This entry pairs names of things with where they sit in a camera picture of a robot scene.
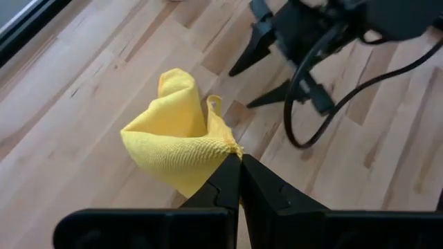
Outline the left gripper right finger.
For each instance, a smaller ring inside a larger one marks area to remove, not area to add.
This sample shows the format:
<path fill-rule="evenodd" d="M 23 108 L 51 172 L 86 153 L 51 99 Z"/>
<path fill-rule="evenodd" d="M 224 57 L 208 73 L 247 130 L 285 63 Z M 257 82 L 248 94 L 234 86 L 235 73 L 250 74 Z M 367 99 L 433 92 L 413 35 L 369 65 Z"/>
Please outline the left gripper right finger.
<path fill-rule="evenodd" d="M 241 195 L 253 248 L 442 249 L 441 212 L 331 210 L 250 155 Z"/>

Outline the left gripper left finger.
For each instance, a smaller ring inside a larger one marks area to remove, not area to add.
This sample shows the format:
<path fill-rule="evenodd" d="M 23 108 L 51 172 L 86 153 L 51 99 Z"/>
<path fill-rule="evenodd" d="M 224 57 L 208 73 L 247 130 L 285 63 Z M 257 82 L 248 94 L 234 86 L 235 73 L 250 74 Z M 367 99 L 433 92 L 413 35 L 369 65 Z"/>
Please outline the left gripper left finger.
<path fill-rule="evenodd" d="M 84 209 L 64 217 L 54 248 L 235 248 L 241 160 L 229 155 L 178 208 Z"/>

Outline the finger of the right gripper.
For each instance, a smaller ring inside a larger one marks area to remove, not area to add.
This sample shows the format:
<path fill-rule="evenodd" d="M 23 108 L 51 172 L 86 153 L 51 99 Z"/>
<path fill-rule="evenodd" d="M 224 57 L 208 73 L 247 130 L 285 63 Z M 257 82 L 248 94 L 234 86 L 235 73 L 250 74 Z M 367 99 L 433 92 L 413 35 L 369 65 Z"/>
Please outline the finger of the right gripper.
<path fill-rule="evenodd" d="M 251 39 L 228 75 L 234 77 L 265 58 L 271 52 L 269 46 L 274 42 L 275 33 L 270 23 L 257 22 L 253 24 Z"/>
<path fill-rule="evenodd" d="M 247 108 L 255 108 L 268 104 L 273 104 L 277 102 L 284 102 L 286 98 L 286 94 L 290 85 L 289 80 L 285 80 L 280 86 L 276 87 L 273 90 L 257 97 L 256 99 L 249 102 L 246 107 Z"/>

